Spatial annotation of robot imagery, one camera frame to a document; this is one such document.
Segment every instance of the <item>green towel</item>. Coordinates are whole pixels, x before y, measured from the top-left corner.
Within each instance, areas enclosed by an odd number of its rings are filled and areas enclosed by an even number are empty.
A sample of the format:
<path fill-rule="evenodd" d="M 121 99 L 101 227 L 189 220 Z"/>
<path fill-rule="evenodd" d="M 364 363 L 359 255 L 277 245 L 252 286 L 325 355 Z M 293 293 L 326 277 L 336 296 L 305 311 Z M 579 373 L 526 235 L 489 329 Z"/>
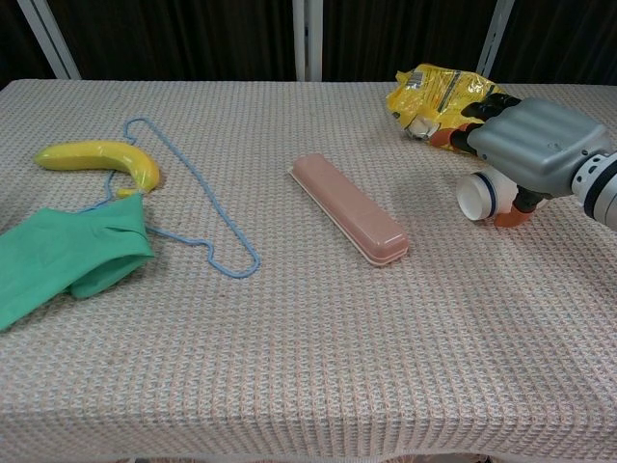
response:
<path fill-rule="evenodd" d="M 152 257 L 142 195 L 81 214 L 42 209 L 0 235 L 0 330 L 60 292 L 97 294 Z"/>

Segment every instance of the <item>gray robot hand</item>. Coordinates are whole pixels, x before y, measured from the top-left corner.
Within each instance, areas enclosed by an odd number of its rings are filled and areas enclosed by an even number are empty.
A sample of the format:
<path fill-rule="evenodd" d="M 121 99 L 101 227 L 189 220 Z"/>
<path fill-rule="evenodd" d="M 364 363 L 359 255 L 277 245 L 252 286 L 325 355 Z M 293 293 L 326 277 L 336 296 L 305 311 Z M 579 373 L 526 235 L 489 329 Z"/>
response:
<path fill-rule="evenodd" d="M 472 123 L 450 145 L 472 152 L 515 181 L 519 193 L 498 227 L 514 227 L 543 199 L 577 195 L 585 213 L 617 231 L 617 152 L 604 125 L 539 98 L 493 94 L 463 110 Z"/>

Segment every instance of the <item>textured tablecloth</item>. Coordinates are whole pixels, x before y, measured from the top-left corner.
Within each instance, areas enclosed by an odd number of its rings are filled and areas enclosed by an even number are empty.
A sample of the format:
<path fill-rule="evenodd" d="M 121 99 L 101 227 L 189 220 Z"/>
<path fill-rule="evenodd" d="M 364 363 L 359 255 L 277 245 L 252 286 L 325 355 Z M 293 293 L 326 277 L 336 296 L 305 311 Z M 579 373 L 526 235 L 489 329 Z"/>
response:
<path fill-rule="evenodd" d="M 0 460 L 121 456 L 374 461 L 471 451 L 617 460 L 617 236 L 572 198 L 515 230 L 473 224 L 456 179 L 482 164 L 411 141 L 391 83 L 18 81 L 0 93 L 0 232 L 103 196 L 104 172 L 47 172 L 41 148 L 157 123 L 260 253 L 246 280 L 152 236 L 157 258 L 0 334 Z M 575 106 L 617 140 L 617 88 L 506 86 Z M 148 221 L 250 258 L 142 125 L 164 185 Z M 409 233 L 367 264 L 294 182 L 322 152 Z M 119 185 L 131 185 L 119 176 Z"/>

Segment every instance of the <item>blue string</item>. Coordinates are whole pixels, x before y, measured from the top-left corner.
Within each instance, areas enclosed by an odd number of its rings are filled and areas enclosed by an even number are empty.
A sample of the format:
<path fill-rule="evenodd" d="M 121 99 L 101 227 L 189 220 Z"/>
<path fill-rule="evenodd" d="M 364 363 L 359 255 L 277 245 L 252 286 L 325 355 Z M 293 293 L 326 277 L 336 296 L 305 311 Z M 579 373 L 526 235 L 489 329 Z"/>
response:
<path fill-rule="evenodd" d="M 149 129 L 152 130 L 152 132 L 154 132 L 154 134 L 159 138 L 159 140 L 167 146 L 167 148 L 174 154 L 174 156 L 177 157 L 186 166 L 186 168 L 191 172 L 191 174 L 193 174 L 193 176 L 200 183 L 200 186 L 203 189 L 203 193 L 205 193 L 205 195 L 208 197 L 208 199 L 210 200 L 210 202 L 212 203 L 212 205 L 214 206 L 218 214 L 221 216 L 221 218 L 224 220 L 227 226 L 235 233 L 235 235 L 238 237 L 238 239 L 240 240 L 242 245 L 245 247 L 245 249 L 249 252 L 249 254 L 251 254 L 251 257 L 253 258 L 253 265 L 251 265 L 247 270 L 243 272 L 235 272 L 233 270 L 229 270 L 228 268 L 226 268 L 225 266 L 223 266 L 221 263 L 217 262 L 214 259 L 214 244 L 209 239 L 187 238 L 185 236 L 173 233 L 171 231 L 165 231 L 162 229 L 151 227 L 149 225 L 146 225 L 146 230 L 148 230 L 149 232 L 158 234 L 160 236 L 166 236 L 168 238 L 175 239 L 176 241 L 179 241 L 184 244 L 188 244 L 189 246 L 205 246 L 208 250 L 207 259 L 210 265 L 212 265 L 214 268 L 216 268 L 218 271 L 220 271 L 224 275 L 227 275 L 228 277 L 247 278 L 253 275 L 256 272 L 257 268 L 259 268 L 259 266 L 261 265 L 261 259 L 259 258 L 259 255 L 257 254 L 256 250 L 253 248 L 253 246 L 251 245 L 247 237 L 244 235 L 244 233 L 238 228 L 238 226 L 225 213 L 225 211 L 223 210 L 223 208 L 217 201 L 216 196 L 214 195 L 214 192 L 210 189 L 210 186 L 203 179 L 200 172 L 187 159 L 187 157 L 184 154 L 182 154 L 182 152 L 170 141 L 170 139 L 167 138 L 167 136 L 152 121 L 150 121 L 147 118 L 134 118 L 134 119 L 131 119 L 130 121 L 125 122 L 123 126 L 124 138 L 128 140 L 128 142 L 131 145 L 135 145 L 137 143 L 137 138 L 128 133 L 128 128 L 130 127 L 131 124 L 138 123 L 138 122 L 145 123 L 149 127 Z M 100 201 L 84 209 L 82 212 L 99 208 L 113 200 L 114 195 L 112 193 L 111 181 L 112 181 L 112 178 L 114 177 L 114 172 L 115 171 L 111 171 L 109 173 L 109 176 L 105 180 L 106 198 L 103 201 Z"/>

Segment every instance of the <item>dark curtain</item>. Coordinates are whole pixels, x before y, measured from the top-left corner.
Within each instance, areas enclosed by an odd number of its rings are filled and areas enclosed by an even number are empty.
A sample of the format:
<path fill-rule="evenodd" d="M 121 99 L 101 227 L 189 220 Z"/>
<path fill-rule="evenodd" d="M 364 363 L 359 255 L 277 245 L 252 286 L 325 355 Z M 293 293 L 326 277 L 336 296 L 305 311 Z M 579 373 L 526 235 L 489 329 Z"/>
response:
<path fill-rule="evenodd" d="M 617 2 L 517 0 L 491 78 L 617 85 Z"/>
<path fill-rule="evenodd" d="M 326 0 L 323 79 L 391 81 L 421 63 L 475 70 L 495 3 Z"/>
<path fill-rule="evenodd" d="M 295 80 L 291 0 L 48 0 L 86 79 Z"/>
<path fill-rule="evenodd" d="M 54 73 L 16 0 L 0 0 L 0 89 L 15 79 Z"/>

